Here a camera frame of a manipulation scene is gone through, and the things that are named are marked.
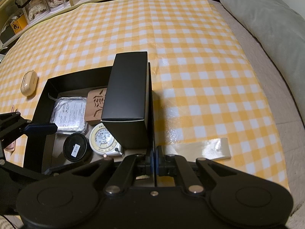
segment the bed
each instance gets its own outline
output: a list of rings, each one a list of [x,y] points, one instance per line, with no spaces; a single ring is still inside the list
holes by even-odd
[[[31,119],[48,78],[112,65],[128,51],[148,51],[158,144],[227,137],[232,157],[219,162],[290,188],[295,207],[305,200],[305,131],[289,89],[256,39],[212,0],[90,3],[36,25],[0,65],[0,113],[14,104]],[[39,84],[27,99],[19,86],[32,69]],[[22,166],[25,145],[23,136],[7,159]]]

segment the gray pillow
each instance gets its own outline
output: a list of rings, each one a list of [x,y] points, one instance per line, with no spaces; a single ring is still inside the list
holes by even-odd
[[[305,121],[305,20],[281,0],[220,0],[254,35],[287,82]]]

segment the beige earbuds case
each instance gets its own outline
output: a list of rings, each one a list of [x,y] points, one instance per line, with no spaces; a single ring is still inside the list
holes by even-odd
[[[32,95],[36,90],[38,76],[37,73],[33,70],[27,72],[22,80],[21,84],[21,93],[25,96]]]

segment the clear tape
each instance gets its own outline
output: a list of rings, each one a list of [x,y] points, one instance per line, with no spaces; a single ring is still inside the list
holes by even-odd
[[[210,160],[230,158],[230,148],[227,138],[210,139],[200,142],[171,144],[162,147],[164,154],[181,155],[189,162],[204,157]]]

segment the label sticker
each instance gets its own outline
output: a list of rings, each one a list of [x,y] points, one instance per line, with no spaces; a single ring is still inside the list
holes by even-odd
[[[78,144],[75,144],[75,145],[74,145],[73,151],[72,151],[72,153],[71,153],[71,156],[72,156],[72,157],[76,157],[76,156],[77,156],[77,153],[78,153],[79,148],[80,148],[80,145],[78,145]]]

